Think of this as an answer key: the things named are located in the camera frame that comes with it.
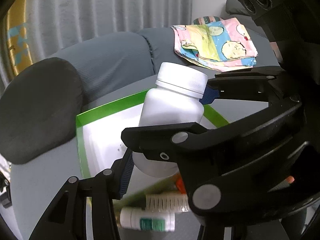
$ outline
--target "gray curtain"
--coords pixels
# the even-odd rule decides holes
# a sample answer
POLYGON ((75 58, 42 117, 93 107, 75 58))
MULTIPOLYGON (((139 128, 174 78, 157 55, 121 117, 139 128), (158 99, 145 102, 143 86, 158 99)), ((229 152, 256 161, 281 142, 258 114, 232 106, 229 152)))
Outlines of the gray curtain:
POLYGON ((27 0, 33 62, 112 32, 191 23, 192 0, 27 0))
POLYGON ((7 75, 6 68, 4 67, 2 55, 0 55, 0 97, 2 96, 4 89, 9 85, 9 77, 7 75))

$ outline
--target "black cushion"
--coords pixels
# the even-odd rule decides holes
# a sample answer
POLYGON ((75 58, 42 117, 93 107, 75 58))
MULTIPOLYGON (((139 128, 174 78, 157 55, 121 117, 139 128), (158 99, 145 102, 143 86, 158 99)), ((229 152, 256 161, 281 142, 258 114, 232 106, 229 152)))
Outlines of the black cushion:
POLYGON ((23 164, 69 141, 82 102, 80 77, 66 60, 49 58, 26 68, 0 98, 1 155, 23 164))

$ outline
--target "white plastic bottle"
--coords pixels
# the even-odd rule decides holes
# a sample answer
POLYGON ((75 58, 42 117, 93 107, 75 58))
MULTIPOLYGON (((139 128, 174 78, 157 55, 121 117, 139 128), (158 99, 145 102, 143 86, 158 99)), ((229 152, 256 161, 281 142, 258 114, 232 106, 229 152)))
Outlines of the white plastic bottle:
POLYGON ((170 232, 175 230, 174 212, 145 211, 141 208, 125 207, 120 213, 122 228, 170 232))
MULTIPOLYGON (((148 91, 139 126, 200 123, 203 97, 208 77, 193 68, 164 62, 161 64, 156 88, 148 91)), ((179 171, 176 163, 148 160, 142 153, 133 153, 133 162, 143 173, 165 178, 179 171)))

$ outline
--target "cartoon towel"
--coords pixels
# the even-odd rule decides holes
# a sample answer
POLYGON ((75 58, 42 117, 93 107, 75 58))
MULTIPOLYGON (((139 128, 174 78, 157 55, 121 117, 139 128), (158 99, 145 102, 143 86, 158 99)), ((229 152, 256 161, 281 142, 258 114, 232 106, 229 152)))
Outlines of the cartoon towel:
POLYGON ((230 71, 256 64, 257 49, 236 18, 172 29, 175 53, 196 65, 230 71))

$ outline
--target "white bottle cap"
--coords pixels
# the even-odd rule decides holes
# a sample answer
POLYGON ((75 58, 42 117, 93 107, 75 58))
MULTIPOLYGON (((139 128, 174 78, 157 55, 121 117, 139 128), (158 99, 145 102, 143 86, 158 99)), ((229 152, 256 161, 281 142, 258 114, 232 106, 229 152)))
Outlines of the white bottle cap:
POLYGON ((198 70, 164 62, 161 64, 156 84, 182 94, 202 98, 207 81, 208 76, 198 70))
POLYGON ((132 228, 131 214, 132 208, 122 208, 120 213, 120 224, 123 228, 132 228))

